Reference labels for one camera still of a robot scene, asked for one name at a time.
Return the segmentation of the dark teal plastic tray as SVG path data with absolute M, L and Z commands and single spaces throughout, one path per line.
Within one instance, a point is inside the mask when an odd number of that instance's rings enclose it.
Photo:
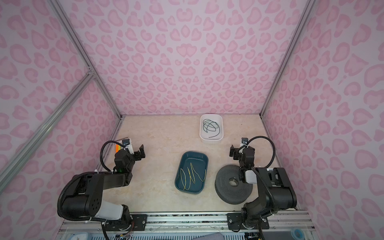
M 209 159 L 207 155 L 199 152 L 185 152 L 180 160 L 175 187 L 187 194 L 197 195 L 205 186 Z

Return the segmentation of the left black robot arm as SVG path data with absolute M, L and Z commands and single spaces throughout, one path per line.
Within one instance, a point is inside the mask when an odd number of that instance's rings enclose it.
M 115 167 L 110 170 L 104 161 L 103 172 L 85 172 L 73 176 L 62 189 L 57 201 L 59 217 L 73 222 L 93 221 L 102 224 L 103 231 L 132 231 L 135 220 L 129 207 L 112 204 L 103 200 L 105 190 L 127 187 L 133 178 L 136 162 L 146 157 L 144 146 L 134 151 L 130 139 L 121 143 L 113 141 L 120 147 L 115 153 Z

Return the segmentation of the black perforated cable spool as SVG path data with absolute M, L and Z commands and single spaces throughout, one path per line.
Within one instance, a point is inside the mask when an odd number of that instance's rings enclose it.
M 245 202 L 252 194 L 253 185 L 240 180 L 239 166 L 226 165 L 216 175 L 215 190 L 225 203 L 238 205 Z

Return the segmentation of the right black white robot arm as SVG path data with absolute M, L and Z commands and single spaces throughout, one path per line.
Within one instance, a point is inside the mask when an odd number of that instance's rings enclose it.
M 272 158 L 265 167 L 255 166 L 256 149 L 250 146 L 254 140 L 264 139 L 272 147 Z M 257 185 L 258 197 L 245 203 L 241 209 L 242 226 L 246 229 L 257 227 L 267 222 L 267 218 L 279 211 L 297 206 L 297 196 L 284 168 L 272 168 L 276 158 L 276 147 L 273 141 L 265 136 L 251 139 L 242 138 L 238 148 L 231 146 L 230 157 L 239 162 L 240 181 Z

